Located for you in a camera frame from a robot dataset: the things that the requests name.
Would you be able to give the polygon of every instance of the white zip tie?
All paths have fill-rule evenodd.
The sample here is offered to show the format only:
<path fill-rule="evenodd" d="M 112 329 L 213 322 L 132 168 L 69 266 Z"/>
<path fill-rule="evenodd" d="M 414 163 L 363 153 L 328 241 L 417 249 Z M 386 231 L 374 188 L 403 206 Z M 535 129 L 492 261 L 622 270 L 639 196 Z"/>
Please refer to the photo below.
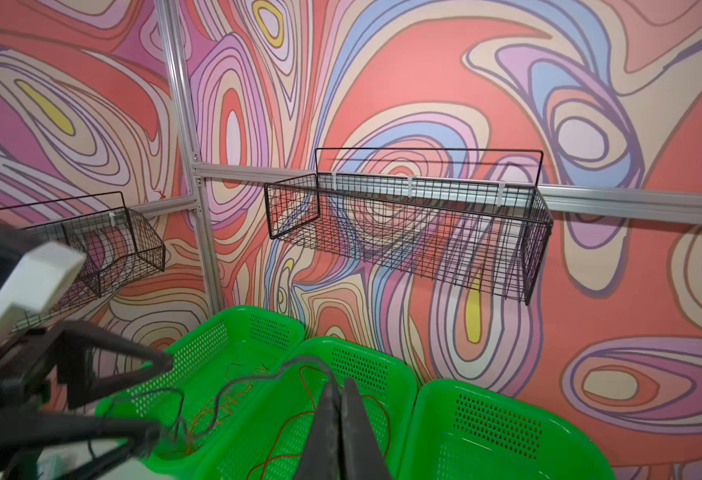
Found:
<path fill-rule="evenodd" d="M 505 180 L 500 180 L 498 185 L 497 206 L 503 206 L 503 195 L 505 194 Z"/>

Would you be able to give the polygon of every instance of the wall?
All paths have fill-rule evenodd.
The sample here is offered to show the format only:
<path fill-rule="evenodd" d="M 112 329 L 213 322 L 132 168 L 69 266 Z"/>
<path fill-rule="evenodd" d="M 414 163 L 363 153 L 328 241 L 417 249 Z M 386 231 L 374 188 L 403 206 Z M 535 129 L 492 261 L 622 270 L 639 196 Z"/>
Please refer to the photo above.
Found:
<path fill-rule="evenodd" d="M 0 0 L 0 206 L 118 190 L 134 205 L 185 193 L 176 120 L 154 3 Z M 16 225 L 82 210 L 24 210 Z M 166 271 L 96 300 L 70 317 L 162 347 L 209 318 L 187 212 L 152 219 Z M 100 374 L 132 370 L 96 358 Z M 55 387 L 52 406 L 63 408 Z"/>
<path fill-rule="evenodd" d="M 702 2 L 180 4 L 205 162 L 542 148 L 549 183 L 702 192 Z M 702 226 L 559 216 L 527 307 L 271 242 L 260 185 L 209 193 L 228 306 L 547 408 L 619 478 L 702 478 Z"/>

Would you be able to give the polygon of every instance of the green plastic basket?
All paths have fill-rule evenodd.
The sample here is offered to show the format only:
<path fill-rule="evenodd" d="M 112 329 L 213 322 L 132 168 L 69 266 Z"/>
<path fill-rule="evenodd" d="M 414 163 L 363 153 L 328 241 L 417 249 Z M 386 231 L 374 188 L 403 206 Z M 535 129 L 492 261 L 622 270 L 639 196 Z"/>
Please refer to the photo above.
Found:
<path fill-rule="evenodd" d="M 356 380 L 363 396 L 374 397 L 362 400 L 381 451 L 388 450 L 385 456 L 388 469 L 394 473 L 402 456 L 417 392 L 416 381 L 409 367 L 401 360 L 332 337 L 305 341 L 291 356 L 298 355 L 319 357 L 330 366 L 341 385 L 343 379 L 351 377 Z M 299 375 L 301 368 L 294 366 L 278 380 L 263 385 L 236 424 L 231 425 L 216 441 L 196 471 L 196 480 L 244 480 L 248 475 L 250 480 L 261 476 L 271 480 L 292 478 L 313 415 L 305 414 L 286 421 L 300 413 L 311 412 L 314 407 L 306 388 L 317 401 L 326 383 L 323 373 L 303 368 L 303 379 L 306 381 L 306 386 L 303 386 Z M 266 457 L 276 459 L 268 463 L 263 475 L 263 466 L 260 465 Z"/>
<path fill-rule="evenodd" d="M 398 478 L 615 477 L 598 447 L 562 418 L 442 379 L 418 394 Z"/>
<path fill-rule="evenodd" d="M 174 342 L 166 349 L 173 354 L 173 369 L 162 376 L 125 390 L 115 397 L 134 396 L 162 387 L 175 387 L 185 394 L 183 418 L 190 426 L 196 419 L 196 432 L 209 425 L 212 413 L 199 416 L 204 408 L 209 410 L 212 400 L 226 384 L 227 379 L 249 375 L 254 370 L 270 370 L 284 361 L 306 336 L 305 327 L 298 320 L 254 306 L 237 306 L 224 310 Z M 218 423 L 208 435 L 195 441 L 191 454 L 184 446 L 171 442 L 160 443 L 143 459 L 143 463 L 156 473 L 192 478 L 196 467 L 210 450 L 215 438 L 233 424 L 245 405 L 255 397 L 262 384 L 248 388 L 235 386 L 233 394 L 245 391 L 235 398 L 236 403 L 219 411 Z M 148 418 L 161 422 L 164 427 L 173 425 L 178 413 L 180 396 L 165 392 L 117 403 L 110 408 L 111 398 L 103 400 L 96 408 L 97 415 Z"/>

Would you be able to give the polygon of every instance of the robotic arm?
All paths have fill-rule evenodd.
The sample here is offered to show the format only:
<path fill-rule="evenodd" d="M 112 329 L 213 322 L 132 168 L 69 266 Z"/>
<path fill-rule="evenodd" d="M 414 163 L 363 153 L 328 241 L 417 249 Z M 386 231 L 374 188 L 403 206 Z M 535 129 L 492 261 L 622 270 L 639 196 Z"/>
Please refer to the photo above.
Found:
<path fill-rule="evenodd" d="M 125 438 L 122 446 L 93 459 L 68 478 L 95 478 L 131 456 L 149 452 L 159 440 L 156 422 L 70 416 L 38 407 L 50 395 L 49 372 L 67 385 L 68 407 L 144 382 L 172 369 L 172 357 L 111 334 L 85 321 L 58 322 L 8 339 L 26 310 L 46 310 L 74 282 L 86 255 L 29 233 L 0 225 L 0 472 L 5 478 L 36 478 L 45 446 L 92 438 Z M 100 348 L 151 361 L 147 368 L 97 379 L 87 351 Z"/>

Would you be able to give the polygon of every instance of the black wire basket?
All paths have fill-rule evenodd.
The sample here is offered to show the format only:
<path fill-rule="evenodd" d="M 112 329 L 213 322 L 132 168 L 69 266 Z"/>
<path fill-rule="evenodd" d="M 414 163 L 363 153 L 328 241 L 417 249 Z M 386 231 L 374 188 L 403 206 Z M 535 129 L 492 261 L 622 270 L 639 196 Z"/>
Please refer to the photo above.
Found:
<path fill-rule="evenodd" d="M 92 207 L 96 203 L 90 200 L 106 195 L 119 195 L 122 206 L 107 210 Z M 118 291 L 127 283 L 164 271 L 164 242 L 143 215 L 124 206 L 121 192 L 2 207 L 0 220 L 8 217 L 7 212 L 17 214 L 17 218 L 28 218 L 38 216 L 40 211 L 65 216 L 82 210 L 92 213 L 24 228 L 39 240 L 58 242 L 83 252 L 87 259 L 57 303 L 44 312 L 26 312 L 14 331 L 60 317 Z"/>
<path fill-rule="evenodd" d="M 543 159 L 443 150 L 534 151 L 538 177 Z M 266 218 L 272 239 L 529 304 L 554 224 L 537 182 L 317 171 L 266 184 Z"/>

